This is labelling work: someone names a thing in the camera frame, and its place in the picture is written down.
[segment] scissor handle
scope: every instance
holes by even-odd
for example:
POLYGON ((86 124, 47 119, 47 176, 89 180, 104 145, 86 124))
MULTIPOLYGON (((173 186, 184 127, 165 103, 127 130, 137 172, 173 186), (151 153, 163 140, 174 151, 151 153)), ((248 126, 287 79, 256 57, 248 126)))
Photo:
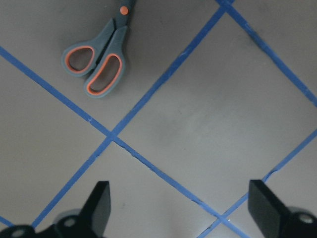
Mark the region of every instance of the scissor handle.
POLYGON ((81 77, 93 70, 96 67, 97 60, 99 59, 100 54, 109 42, 114 30, 114 20, 111 19, 96 38, 89 41, 80 42, 68 47, 63 52, 61 57, 61 64, 66 72, 73 76, 81 77), (74 53, 81 50, 91 51, 91 58, 85 67, 77 69, 71 65, 70 58, 74 53))
POLYGON ((87 93, 88 96, 92 98, 101 98, 105 95, 107 95, 119 82, 121 77, 124 74, 125 71, 125 59, 124 55, 122 53, 122 43, 124 41, 124 37, 127 31, 127 26, 121 27, 117 29, 107 47, 107 50, 105 51, 102 59, 100 60, 97 68, 94 70, 92 75, 89 76, 87 79, 85 85, 84 85, 84 91, 87 93), (92 84, 98 79, 100 74, 103 72, 103 70, 106 68, 107 64, 109 63, 109 59, 111 57, 116 57, 119 61, 119 68, 113 77, 113 79, 110 81, 108 85, 106 85, 101 90, 94 90, 92 88, 92 84))

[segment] blue painter's tape line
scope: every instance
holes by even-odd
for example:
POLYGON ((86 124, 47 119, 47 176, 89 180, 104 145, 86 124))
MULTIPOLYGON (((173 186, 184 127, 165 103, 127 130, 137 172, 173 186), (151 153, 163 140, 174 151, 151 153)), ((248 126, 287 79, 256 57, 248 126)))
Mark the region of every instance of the blue painter's tape line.
POLYGON ((236 226, 231 224, 228 220, 226 220, 224 217, 222 217, 219 213, 217 213, 214 209, 209 207, 206 203, 204 203, 202 200, 200 200, 196 195, 191 193, 188 189, 186 189, 184 186, 182 186, 180 183, 178 183, 176 180, 172 179, 170 176, 159 170, 156 166, 154 166, 150 161, 148 161, 146 158, 144 158, 142 155, 140 155, 138 152, 136 152, 134 149, 132 149, 129 145, 127 145, 124 141, 122 141, 119 138, 114 138, 113 141, 121 146, 123 149, 128 151, 134 158, 139 160, 142 164, 146 165, 151 171, 156 173, 161 179, 163 179, 165 182, 167 182, 169 185, 176 188, 181 194, 192 200, 193 202, 197 203, 201 208, 203 208, 206 212, 209 214, 217 217, 221 220, 222 223, 224 223, 226 226, 228 226, 233 232, 238 234, 240 237, 248 238, 246 234, 244 234, 241 230, 239 230, 236 226))
MULTIPOLYGON (((310 142, 312 142, 317 137, 317 129, 313 131, 302 143, 300 143, 291 153, 289 153, 280 163, 278 163, 270 172, 268 172, 264 177, 263 181, 267 180, 272 176, 273 173, 281 170, 288 162, 290 162, 299 152, 301 152, 310 142)), ((237 210, 246 200, 248 200, 248 193, 241 197, 237 202, 235 202, 222 216, 228 217, 235 210, 237 210)), ((208 235, 213 229, 215 229, 220 224, 220 220, 217 219, 210 227, 208 227, 203 233, 201 233, 198 238, 203 238, 208 235)))
POLYGON ((7 220, 6 218, 4 218, 2 216, 0 216, 0 222, 5 224, 8 227, 14 226, 14 224, 11 221, 7 220))
POLYGON ((291 71, 289 67, 278 57, 272 48, 251 28, 243 16, 227 1, 217 0, 221 6, 226 8, 228 14, 249 34, 253 41, 260 47, 285 74, 286 77, 317 107, 317 97, 309 88, 291 71))
POLYGON ((311 141, 317 136, 317 129, 312 132, 302 143, 300 143, 291 153, 289 153, 280 163, 278 163, 270 172, 263 177, 263 181, 266 182, 273 173, 281 170, 288 162, 290 162, 299 152, 301 152, 311 141))
POLYGON ((39 223, 47 216, 47 214, 56 206, 56 204, 65 196, 65 194, 73 187, 78 179, 87 171, 87 169, 94 163, 98 156, 110 145, 111 138, 106 138, 99 147, 93 152, 88 160, 79 168, 79 170, 71 177, 71 179, 65 184, 65 186, 58 192, 58 194, 52 199, 52 201, 45 207, 45 209, 37 216, 32 223, 35 228, 39 223))
POLYGON ((193 50, 199 45, 203 38, 208 34, 208 32, 215 26, 215 24, 220 20, 220 18, 225 13, 224 8, 220 7, 211 19, 205 24, 205 26, 200 30, 197 36, 192 40, 192 42, 186 47, 186 49, 176 58, 176 60, 171 64, 167 71, 153 84, 153 86, 148 90, 148 92, 140 99, 140 101, 133 107, 133 109, 118 123, 118 125, 112 131, 115 135, 119 135, 120 132, 126 127, 126 125, 133 119, 133 117, 142 109, 142 107, 150 100, 152 95, 165 83, 172 75, 177 71, 177 69, 182 65, 182 63, 188 58, 188 56, 193 52, 193 50))
POLYGON ((1 46, 0 46, 0 55, 3 58, 5 58, 8 62, 10 62, 12 65, 14 65, 17 69, 19 69, 22 73, 24 73, 26 76, 31 78, 33 81, 38 83, 41 87, 43 87, 45 90, 51 93, 54 97, 56 97, 58 100, 64 103, 67 107, 72 109, 81 118, 83 118, 85 121, 88 121, 98 131, 100 131, 106 136, 110 135, 110 131, 107 128, 101 125, 98 121, 92 118, 88 113, 86 113, 79 106, 74 104, 71 100, 69 100, 59 91, 57 91, 54 87, 52 87, 49 83, 47 83, 44 79, 42 79, 39 75, 37 75, 27 66, 25 66, 21 61, 19 61, 17 58, 15 58, 13 55, 11 55, 8 51, 6 51, 1 46))

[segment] scissor pivot screw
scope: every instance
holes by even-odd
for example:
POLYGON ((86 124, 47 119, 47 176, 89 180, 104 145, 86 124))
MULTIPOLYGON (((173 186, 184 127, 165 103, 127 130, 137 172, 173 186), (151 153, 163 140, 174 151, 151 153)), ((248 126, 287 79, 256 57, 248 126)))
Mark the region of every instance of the scissor pivot screw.
POLYGON ((122 15, 127 15, 127 14, 129 14, 129 9, 126 6, 122 6, 120 8, 120 12, 122 15))

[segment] gray surface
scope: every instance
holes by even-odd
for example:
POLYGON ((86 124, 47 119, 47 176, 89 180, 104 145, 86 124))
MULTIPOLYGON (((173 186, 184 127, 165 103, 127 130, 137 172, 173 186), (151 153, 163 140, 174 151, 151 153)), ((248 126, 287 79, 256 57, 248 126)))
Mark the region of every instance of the gray surface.
MULTIPOLYGON (((316 148, 317 140, 314 140, 283 169, 273 174, 267 183, 286 206, 307 209, 315 216, 317 216, 316 148)), ((250 237, 263 237, 248 212, 246 202, 230 216, 230 220, 250 237)))
POLYGON ((0 215, 32 223, 105 137, 3 58, 0 71, 0 215))
POLYGON ((316 128, 316 117, 225 15, 120 136, 223 213, 250 178, 262 178, 316 128))
POLYGON ((224 225, 216 227, 212 233, 209 233, 206 238, 239 238, 237 234, 232 232, 229 228, 224 225))
POLYGON ((233 6, 316 95, 316 1, 237 0, 233 6))
POLYGON ((69 207, 81 207, 99 180, 110 181, 111 215, 105 237, 195 237, 215 219, 111 144, 39 226, 69 207))
POLYGON ((138 0, 124 54, 126 76, 103 99, 83 93, 84 80, 60 63, 70 45, 95 37, 115 16, 118 0, 6 0, 1 3, 1 46, 108 129, 124 117, 190 43, 217 9, 201 0, 138 0))
MULTIPOLYGON (((131 110, 218 8, 215 1, 138 0, 124 49, 129 68, 107 97, 87 97, 62 51, 94 37, 116 0, 5 0, 0 45, 108 129, 131 110)), ((239 0, 234 6, 317 94, 315 1, 239 0)), ((0 58, 0 216, 31 223, 105 136, 0 58)), ((225 14, 119 135, 219 213, 317 128, 317 110, 225 14)), ((316 139, 268 185, 316 211, 316 139)), ((215 218, 112 143, 39 225, 81 207, 110 180, 106 237, 193 238, 215 218)), ((246 203, 230 222, 261 238, 246 203)), ((237 237, 219 225, 209 237, 237 237)))

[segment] scissor blade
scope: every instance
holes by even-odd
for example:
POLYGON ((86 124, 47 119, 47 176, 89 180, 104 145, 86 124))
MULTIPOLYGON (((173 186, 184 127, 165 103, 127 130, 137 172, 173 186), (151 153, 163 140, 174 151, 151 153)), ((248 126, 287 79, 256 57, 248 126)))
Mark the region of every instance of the scissor blade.
POLYGON ((135 2, 136 0, 123 0, 120 3, 119 11, 115 17, 116 29, 127 25, 129 16, 131 15, 135 2))

